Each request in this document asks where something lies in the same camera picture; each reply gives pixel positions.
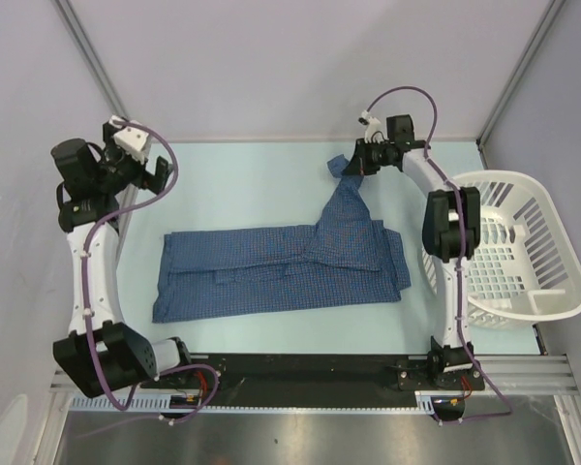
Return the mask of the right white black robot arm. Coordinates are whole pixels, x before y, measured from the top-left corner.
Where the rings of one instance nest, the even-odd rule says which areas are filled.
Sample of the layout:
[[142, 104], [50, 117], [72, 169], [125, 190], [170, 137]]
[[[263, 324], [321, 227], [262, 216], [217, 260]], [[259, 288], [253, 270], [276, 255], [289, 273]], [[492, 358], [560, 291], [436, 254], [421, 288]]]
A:
[[441, 314], [431, 337], [425, 378], [435, 388], [463, 388], [474, 371], [466, 279], [480, 240], [480, 194], [474, 187], [458, 186], [431, 158], [430, 143], [414, 136], [409, 115], [388, 117], [385, 131], [367, 110], [358, 121], [365, 127], [364, 136], [355, 142], [344, 174], [373, 175], [392, 166], [426, 197], [421, 239], [435, 268]]

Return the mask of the blue checkered long sleeve shirt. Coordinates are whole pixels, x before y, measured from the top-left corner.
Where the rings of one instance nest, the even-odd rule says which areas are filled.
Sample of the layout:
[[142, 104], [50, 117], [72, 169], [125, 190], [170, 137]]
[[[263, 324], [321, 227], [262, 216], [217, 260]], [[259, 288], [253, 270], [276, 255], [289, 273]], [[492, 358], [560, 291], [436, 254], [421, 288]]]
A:
[[314, 225], [167, 234], [153, 322], [400, 301], [402, 236], [372, 218], [348, 163], [328, 161], [337, 186]]

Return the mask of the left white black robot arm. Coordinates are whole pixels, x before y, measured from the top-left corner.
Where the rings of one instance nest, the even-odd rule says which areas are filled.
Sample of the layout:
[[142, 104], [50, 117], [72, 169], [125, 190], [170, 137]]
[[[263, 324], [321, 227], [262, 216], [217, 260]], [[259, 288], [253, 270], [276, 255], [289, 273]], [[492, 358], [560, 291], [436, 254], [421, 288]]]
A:
[[121, 205], [117, 196], [133, 186], [160, 201], [178, 179], [175, 154], [158, 157], [148, 171], [151, 144], [160, 135], [117, 115], [102, 132], [102, 145], [74, 138], [50, 151], [62, 177], [56, 188], [58, 225], [72, 258], [74, 296], [67, 335], [53, 343], [52, 354], [82, 394], [105, 396], [125, 411], [132, 401], [119, 401], [118, 390], [134, 392], [161, 376], [181, 388], [193, 380], [195, 365], [179, 338], [152, 343], [129, 327], [117, 288], [120, 219], [138, 210]]

